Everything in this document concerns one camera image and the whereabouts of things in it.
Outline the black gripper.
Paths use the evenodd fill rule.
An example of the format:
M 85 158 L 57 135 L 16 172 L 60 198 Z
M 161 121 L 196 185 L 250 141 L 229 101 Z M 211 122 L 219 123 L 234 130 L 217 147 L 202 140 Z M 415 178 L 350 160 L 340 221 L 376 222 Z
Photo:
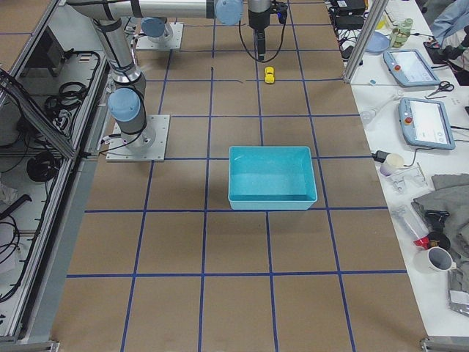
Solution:
M 265 33 L 270 25 L 270 0 L 248 0 L 248 24 L 253 29 L 253 44 L 257 60 L 265 59 Z

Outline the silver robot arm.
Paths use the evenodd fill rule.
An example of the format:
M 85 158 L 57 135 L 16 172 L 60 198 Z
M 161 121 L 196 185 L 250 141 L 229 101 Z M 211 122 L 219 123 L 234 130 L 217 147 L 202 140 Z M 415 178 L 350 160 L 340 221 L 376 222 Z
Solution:
M 91 19 L 111 66 L 116 92 L 108 107 L 121 130 L 124 147 L 136 148 L 152 141 L 144 106 L 146 79 L 135 63 L 122 28 L 122 18 L 212 18 L 224 25 L 240 24 L 242 1 L 67 1 Z
M 173 36 L 173 29 L 167 18 L 145 17 L 141 19 L 141 30 L 154 43 L 166 43 Z

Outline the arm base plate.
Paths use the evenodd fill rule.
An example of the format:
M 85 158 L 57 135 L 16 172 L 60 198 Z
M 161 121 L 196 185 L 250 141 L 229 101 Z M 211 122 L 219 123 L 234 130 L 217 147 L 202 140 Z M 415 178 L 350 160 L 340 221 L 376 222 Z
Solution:
M 136 136 L 125 133 L 110 141 L 107 162 L 164 161 L 169 124 L 168 114 L 147 115 L 147 126 L 134 142 Z
M 141 33 L 136 39 L 137 51 L 179 50 L 182 43 L 183 23 L 164 23 L 157 18 L 141 22 Z

